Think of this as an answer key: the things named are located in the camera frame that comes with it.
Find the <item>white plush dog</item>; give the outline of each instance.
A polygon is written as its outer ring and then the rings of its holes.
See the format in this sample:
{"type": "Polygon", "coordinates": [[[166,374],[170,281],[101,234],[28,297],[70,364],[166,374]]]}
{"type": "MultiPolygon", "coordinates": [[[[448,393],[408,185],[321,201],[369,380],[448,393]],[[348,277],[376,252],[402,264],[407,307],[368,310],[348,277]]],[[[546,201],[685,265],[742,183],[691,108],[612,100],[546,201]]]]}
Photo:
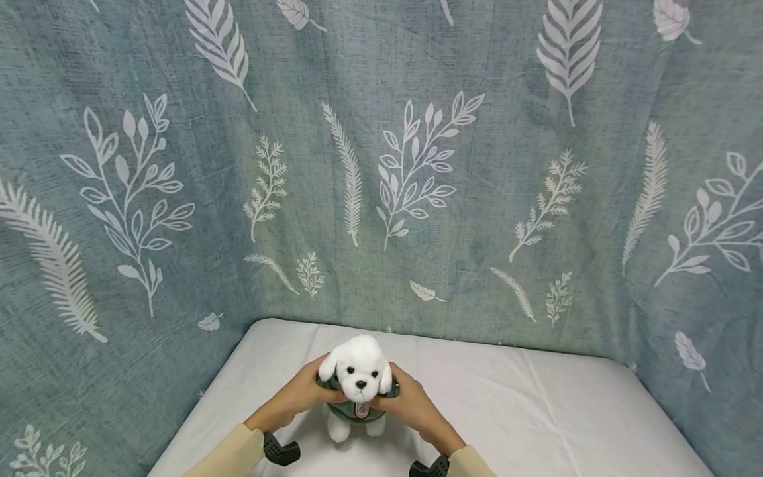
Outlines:
{"type": "Polygon", "coordinates": [[[334,348],[318,368],[321,385],[341,388],[349,402],[328,406],[328,430],[334,442],[343,442],[353,424],[365,425],[369,436],[385,429],[385,413],[368,405],[377,394],[392,391],[392,369],[376,340],[361,334],[334,348]]]}

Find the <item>green vest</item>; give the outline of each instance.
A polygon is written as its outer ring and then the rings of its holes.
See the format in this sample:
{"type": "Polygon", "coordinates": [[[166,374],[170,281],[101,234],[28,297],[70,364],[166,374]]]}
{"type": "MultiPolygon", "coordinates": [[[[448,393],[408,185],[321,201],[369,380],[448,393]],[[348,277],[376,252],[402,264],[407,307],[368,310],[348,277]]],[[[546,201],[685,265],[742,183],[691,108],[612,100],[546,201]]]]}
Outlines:
{"type": "MultiPolygon", "coordinates": [[[[342,390],[342,385],[339,383],[339,379],[336,378],[336,373],[328,381],[321,381],[320,378],[316,377],[315,382],[321,388],[342,390]]],[[[396,398],[399,394],[400,385],[397,381],[393,380],[390,392],[382,396],[385,398],[396,398]]],[[[352,401],[347,401],[340,402],[339,404],[328,404],[328,406],[334,415],[351,424],[366,424],[376,421],[385,414],[384,411],[371,408],[367,402],[356,404],[352,401]]]]}

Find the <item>teal fabric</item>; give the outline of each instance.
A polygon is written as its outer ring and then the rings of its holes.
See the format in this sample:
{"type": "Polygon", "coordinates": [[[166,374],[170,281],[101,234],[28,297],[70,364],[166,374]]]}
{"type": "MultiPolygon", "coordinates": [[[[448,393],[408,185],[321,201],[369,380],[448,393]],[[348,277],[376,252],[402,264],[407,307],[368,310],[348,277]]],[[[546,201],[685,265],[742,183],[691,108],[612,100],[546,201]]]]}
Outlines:
{"type": "Polygon", "coordinates": [[[146,475],[279,316],[606,356],[760,475],[761,20],[0,0],[0,469],[146,475]]]}

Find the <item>dog ear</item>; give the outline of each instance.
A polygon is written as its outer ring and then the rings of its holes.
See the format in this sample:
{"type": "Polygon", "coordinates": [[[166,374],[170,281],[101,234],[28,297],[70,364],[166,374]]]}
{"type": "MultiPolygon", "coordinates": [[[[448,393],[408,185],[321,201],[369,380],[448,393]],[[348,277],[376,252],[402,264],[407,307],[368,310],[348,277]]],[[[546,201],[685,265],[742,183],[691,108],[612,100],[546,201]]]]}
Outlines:
{"type": "Polygon", "coordinates": [[[341,348],[342,345],[339,345],[331,350],[329,356],[326,356],[326,359],[318,367],[318,377],[321,381],[328,381],[336,372],[336,364],[339,361],[339,354],[342,352],[341,348]]]}
{"type": "Polygon", "coordinates": [[[384,371],[381,372],[381,381],[379,381],[379,394],[387,394],[392,390],[392,368],[389,361],[384,361],[384,371]]]}

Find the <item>person's left hand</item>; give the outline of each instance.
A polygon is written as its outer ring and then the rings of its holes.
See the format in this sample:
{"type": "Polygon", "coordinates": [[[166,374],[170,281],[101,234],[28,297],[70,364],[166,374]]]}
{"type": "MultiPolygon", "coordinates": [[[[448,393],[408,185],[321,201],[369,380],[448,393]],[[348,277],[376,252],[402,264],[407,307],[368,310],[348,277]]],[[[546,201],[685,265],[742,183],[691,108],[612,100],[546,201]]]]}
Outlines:
{"type": "Polygon", "coordinates": [[[326,356],[328,353],[304,365],[291,381],[249,416],[244,425],[250,430],[272,433],[289,425],[297,414],[319,404],[347,401],[343,392],[321,388],[315,382],[318,367],[326,356]]]}

